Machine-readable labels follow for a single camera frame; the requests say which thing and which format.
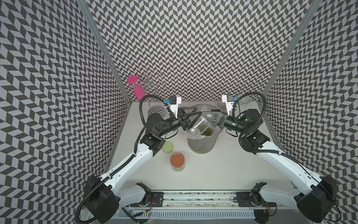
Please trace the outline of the light green jar lid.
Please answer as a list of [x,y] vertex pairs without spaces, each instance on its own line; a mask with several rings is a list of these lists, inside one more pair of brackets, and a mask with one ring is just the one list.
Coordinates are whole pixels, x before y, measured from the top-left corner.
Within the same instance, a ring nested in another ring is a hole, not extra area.
[[170,142],[170,141],[167,141],[167,142],[163,145],[163,147],[162,147],[161,150],[162,150],[164,153],[169,154],[169,153],[171,153],[171,152],[174,150],[174,144],[173,144],[172,142]]

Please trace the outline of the glass jar with mung beans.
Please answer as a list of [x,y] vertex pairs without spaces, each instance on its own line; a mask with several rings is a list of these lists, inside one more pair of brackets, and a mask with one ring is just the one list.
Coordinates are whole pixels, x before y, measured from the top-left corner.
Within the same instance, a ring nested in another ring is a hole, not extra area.
[[214,127],[202,116],[196,121],[194,126],[188,131],[188,136],[191,139],[202,139],[205,137],[214,136],[220,132],[218,126]]

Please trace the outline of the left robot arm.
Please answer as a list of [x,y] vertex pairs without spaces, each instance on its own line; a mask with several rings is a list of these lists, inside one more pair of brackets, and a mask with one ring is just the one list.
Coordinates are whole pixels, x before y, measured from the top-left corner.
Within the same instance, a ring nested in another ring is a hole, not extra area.
[[[160,114],[153,113],[145,118],[143,103],[149,98],[163,103],[170,117],[163,119]],[[96,220],[104,224],[119,208],[133,203],[147,205],[151,191],[143,183],[127,189],[122,187],[136,170],[162,149],[166,142],[164,135],[179,128],[190,129],[193,125],[190,117],[199,119],[202,115],[202,112],[196,110],[186,113],[186,109],[179,107],[179,104],[179,100],[172,103],[170,99],[164,100],[155,95],[145,95],[140,100],[139,115],[143,127],[134,143],[133,152],[100,177],[93,175],[88,179],[84,199],[75,211],[77,224],[90,224]]]

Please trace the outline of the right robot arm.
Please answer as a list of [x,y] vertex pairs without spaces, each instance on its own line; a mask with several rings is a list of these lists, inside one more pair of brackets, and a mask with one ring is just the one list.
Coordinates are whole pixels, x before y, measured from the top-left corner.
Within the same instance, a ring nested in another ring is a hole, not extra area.
[[[258,96],[263,106],[261,111],[250,109],[239,112],[239,101],[247,96]],[[263,158],[284,174],[294,185],[295,189],[281,189],[259,182],[248,195],[237,195],[240,206],[270,207],[271,204],[285,205],[298,209],[306,218],[314,223],[327,220],[328,213],[338,207],[338,183],[330,175],[321,176],[305,166],[297,159],[281,150],[265,134],[259,131],[263,117],[267,111],[267,99],[260,92],[249,92],[235,98],[227,98],[232,107],[226,113],[218,111],[202,112],[201,115],[214,127],[238,133],[241,148],[251,154]]]

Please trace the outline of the grey mesh waste bin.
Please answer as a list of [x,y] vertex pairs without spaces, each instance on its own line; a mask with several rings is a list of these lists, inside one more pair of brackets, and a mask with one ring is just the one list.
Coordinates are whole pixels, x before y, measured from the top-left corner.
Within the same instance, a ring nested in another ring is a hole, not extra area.
[[219,134],[222,131],[223,129],[221,129],[221,131],[217,135],[206,137],[199,140],[192,140],[187,138],[188,145],[191,148],[191,150],[197,154],[202,154],[202,155],[207,154],[210,151],[212,151],[212,149],[214,148],[215,143],[219,137]]

